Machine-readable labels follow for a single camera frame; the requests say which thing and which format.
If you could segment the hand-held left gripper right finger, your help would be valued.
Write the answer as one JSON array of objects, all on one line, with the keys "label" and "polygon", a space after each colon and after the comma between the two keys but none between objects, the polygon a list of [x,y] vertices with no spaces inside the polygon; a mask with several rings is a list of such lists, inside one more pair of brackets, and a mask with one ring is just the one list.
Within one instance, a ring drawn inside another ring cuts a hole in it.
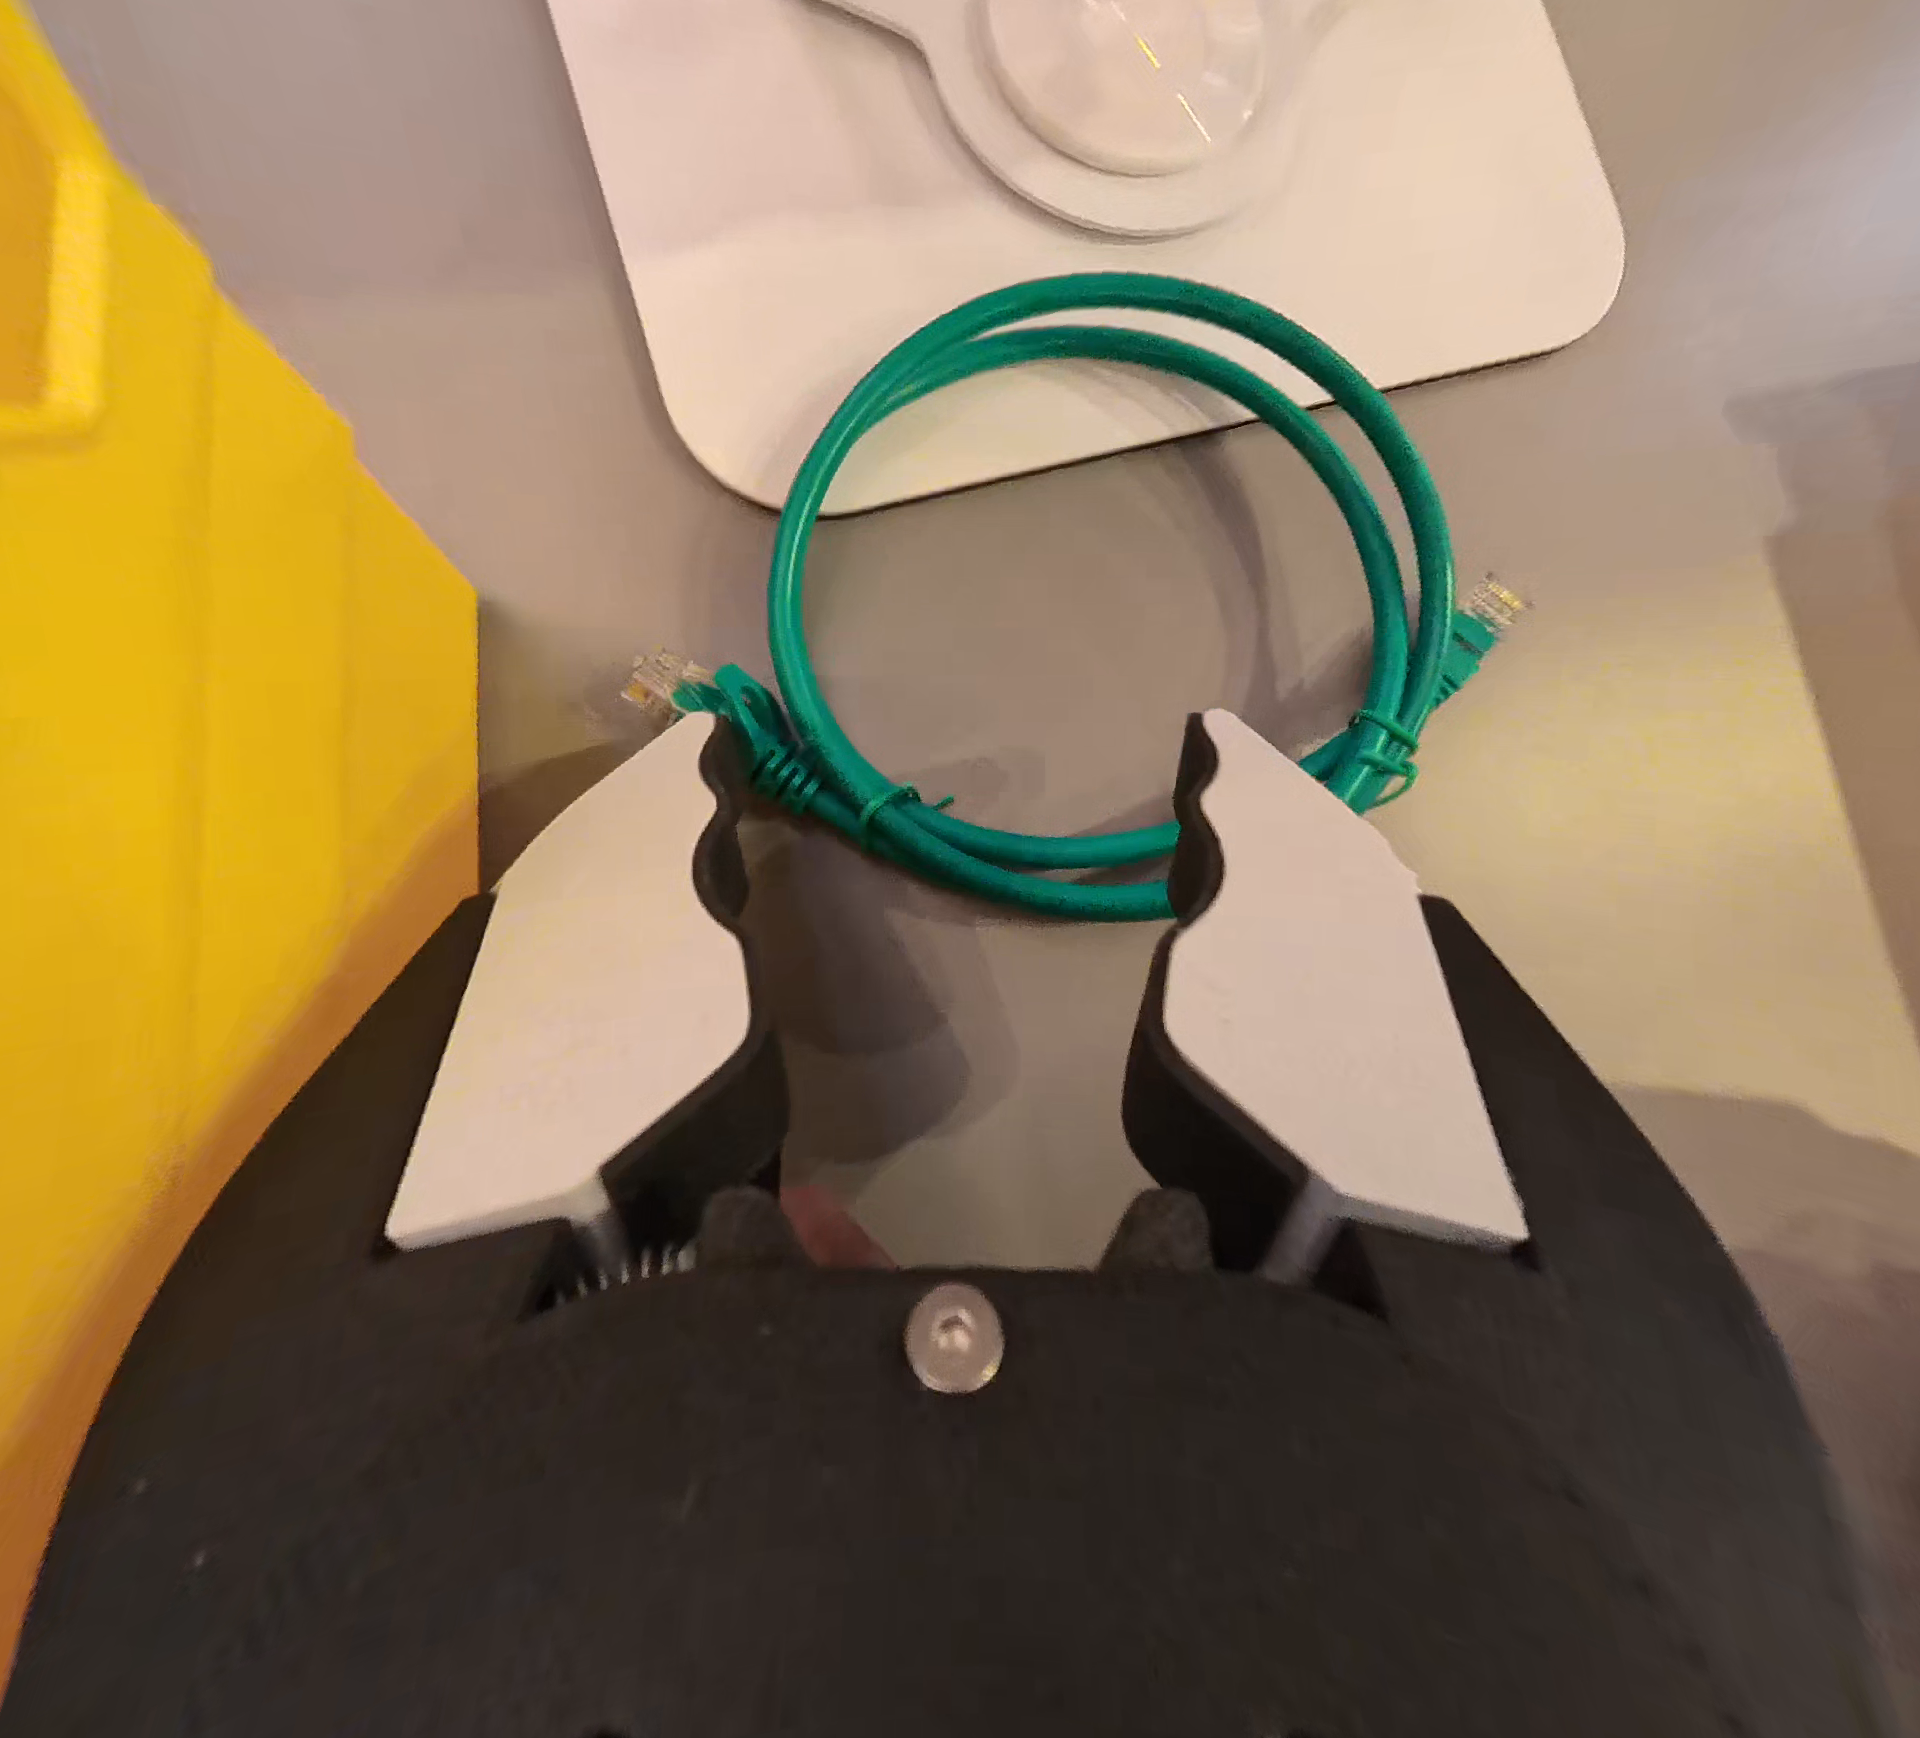
[{"label": "hand-held left gripper right finger", "polygon": [[1302,1283],[1351,1227],[1520,1249],[1416,875],[1222,709],[1187,718],[1175,819],[1120,1121],[1213,1266]]}]

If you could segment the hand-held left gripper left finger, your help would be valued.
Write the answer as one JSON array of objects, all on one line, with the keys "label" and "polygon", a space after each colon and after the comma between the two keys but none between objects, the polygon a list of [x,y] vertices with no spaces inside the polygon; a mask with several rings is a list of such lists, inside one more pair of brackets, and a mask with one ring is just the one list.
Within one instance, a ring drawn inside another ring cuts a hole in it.
[{"label": "hand-held left gripper left finger", "polygon": [[707,1205],[774,1189],[779,1031],[744,909],[736,730],[685,717],[508,866],[385,1240],[564,1225],[588,1266],[688,1266]]}]

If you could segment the large yellow plastic bin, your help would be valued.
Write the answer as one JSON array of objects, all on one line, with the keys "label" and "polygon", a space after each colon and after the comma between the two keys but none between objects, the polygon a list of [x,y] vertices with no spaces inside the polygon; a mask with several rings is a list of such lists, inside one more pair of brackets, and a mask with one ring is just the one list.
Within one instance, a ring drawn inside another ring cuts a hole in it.
[{"label": "large yellow plastic bin", "polygon": [[476,885],[476,596],[3,0],[3,1544],[186,1204]]}]

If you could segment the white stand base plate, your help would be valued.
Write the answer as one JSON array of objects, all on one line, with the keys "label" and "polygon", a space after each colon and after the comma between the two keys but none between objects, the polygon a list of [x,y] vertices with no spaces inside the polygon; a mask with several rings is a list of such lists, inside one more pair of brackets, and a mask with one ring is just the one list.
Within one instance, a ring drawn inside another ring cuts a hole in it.
[{"label": "white stand base plate", "polygon": [[1276,188],[1159,242],[996,185],[923,57],[826,6],[547,6],[669,419],[768,509],[884,353],[1025,278],[1235,291],[1379,390],[1561,351],[1620,294],[1620,207],[1543,0],[1363,2]]}]

